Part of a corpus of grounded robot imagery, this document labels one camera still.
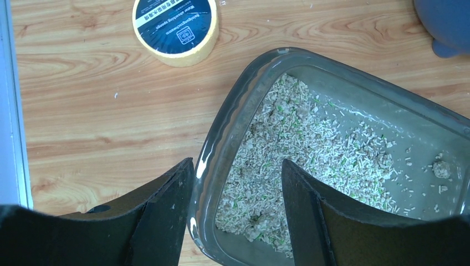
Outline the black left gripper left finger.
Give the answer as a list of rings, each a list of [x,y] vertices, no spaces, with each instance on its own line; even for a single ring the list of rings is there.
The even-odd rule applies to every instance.
[[[1,206],[2,265],[178,265],[194,180],[191,158],[91,210],[51,216]]]

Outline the grey transparent litter box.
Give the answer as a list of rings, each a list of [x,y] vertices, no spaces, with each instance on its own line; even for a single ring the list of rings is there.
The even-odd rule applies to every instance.
[[[370,207],[469,215],[469,120],[300,48],[256,58],[222,104],[195,169],[188,231],[221,265],[295,265],[285,159]]]

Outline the yellow round sponge tin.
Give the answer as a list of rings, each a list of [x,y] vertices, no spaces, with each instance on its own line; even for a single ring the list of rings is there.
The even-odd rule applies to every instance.
[[[219,35],[217,4],[209,0],[139,0],[132,10],[139,42],[160,62],[190,67],[205,60]]]

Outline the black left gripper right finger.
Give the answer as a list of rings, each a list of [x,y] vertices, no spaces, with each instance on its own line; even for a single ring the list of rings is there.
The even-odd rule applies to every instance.
[[[282,163],[295,265],[468,265],[469,215],[423,221],[381,211]]]

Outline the blue trash bin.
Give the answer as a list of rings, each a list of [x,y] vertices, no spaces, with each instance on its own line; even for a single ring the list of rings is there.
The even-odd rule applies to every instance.
[[[425,30],[432,36],[432,50],[440,58],[469,55],[469,1],[414,0]]]

